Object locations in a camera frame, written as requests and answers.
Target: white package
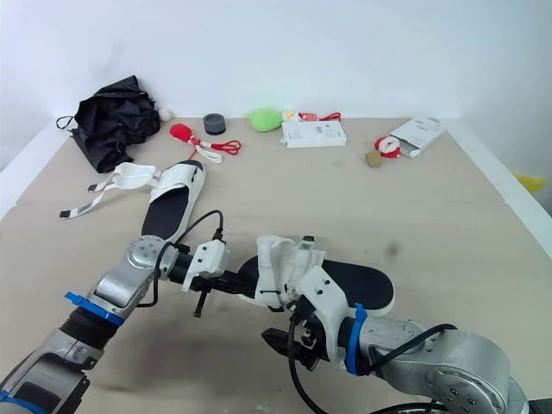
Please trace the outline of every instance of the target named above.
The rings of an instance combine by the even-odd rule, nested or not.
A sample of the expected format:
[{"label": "white package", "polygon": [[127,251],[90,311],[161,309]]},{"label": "white package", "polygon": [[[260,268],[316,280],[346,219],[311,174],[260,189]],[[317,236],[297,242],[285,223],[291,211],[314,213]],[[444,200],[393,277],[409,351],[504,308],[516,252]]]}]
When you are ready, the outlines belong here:
[{"label": "white package", "polygon": [[347,143],[339,121],[282,122],[288,148],[341,147]]},{"label": "white package", "polygon": [[400,153],[417,157],[433,141],[440,138],[446,129],[429,118],[413,118],[390,133],[400,141]]}]

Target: black insole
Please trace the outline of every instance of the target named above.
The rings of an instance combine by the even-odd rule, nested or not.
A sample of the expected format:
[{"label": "black insole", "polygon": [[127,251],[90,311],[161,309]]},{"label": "black insole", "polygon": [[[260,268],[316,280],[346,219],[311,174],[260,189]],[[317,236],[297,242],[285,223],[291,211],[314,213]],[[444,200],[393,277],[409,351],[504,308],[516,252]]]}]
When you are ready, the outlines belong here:
[{"label": "black insole", "polygon": [[[190,164],[203,171],[200,162],[182,161],[179,164]],[[188,207],[188,186],[170,190],[149,204],[146,218],[141,226],[142,235],[157,235],[162,239],[172,237],[180,227],[182,216]]]},{"label": "black insole", "polygon": [[[257,256],[246,261],[238,271],[238,277],[248,280],[251,293],[245,296],[254,298],[259,278]],[[377,310],[388,306],[393,299],[393,285],[387,276],[377,269],[339,261],[325,260],[322,269],[342,288],[350,307],[362,304],[364,309]]]}]

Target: black umbrella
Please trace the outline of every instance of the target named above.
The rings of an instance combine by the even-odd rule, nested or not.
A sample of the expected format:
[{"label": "black umbrella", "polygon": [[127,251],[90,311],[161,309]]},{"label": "black umbrella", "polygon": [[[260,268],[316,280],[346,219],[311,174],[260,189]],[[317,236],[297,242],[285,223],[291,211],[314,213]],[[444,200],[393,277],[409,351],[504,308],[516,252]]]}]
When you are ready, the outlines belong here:
[{"label": "black umbrella", "polygon": [[75,121],[78,127],[72,129],[72,138],[99,173],[132,162],[127,146],[142,144],[160,129],[154,101],[140,89],[136,76],[105,86],[82,101]]}]

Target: white wall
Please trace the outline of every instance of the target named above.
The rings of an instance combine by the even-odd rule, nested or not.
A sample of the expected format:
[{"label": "white wall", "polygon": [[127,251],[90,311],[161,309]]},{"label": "white wall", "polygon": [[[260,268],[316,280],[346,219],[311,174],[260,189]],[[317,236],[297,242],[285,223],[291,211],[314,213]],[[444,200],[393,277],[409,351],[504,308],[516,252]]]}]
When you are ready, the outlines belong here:
[{"label": "white wall", "polygon": [[[134,73],[179,116],[260,106],[466,116],[510,167],[552,179],[545,159],[512,144],[522,125],[542,135],[549,121],[549,9],[549,0],[3,0],[0,167],[47,118]],[[528,98],[514,110],[520,91]]]}]

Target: green object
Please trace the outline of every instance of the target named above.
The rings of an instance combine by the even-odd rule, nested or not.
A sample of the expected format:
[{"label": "green object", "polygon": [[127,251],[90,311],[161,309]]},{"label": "green object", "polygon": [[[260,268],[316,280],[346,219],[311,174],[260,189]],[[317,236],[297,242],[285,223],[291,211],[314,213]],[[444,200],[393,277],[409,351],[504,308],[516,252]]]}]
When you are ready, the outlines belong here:
[{"label": "green object", "polygon": [[248,118],[251,126],[257,132],[267,132],[282,124],[282,115],[277,110],[268,108],[250,112]]}]

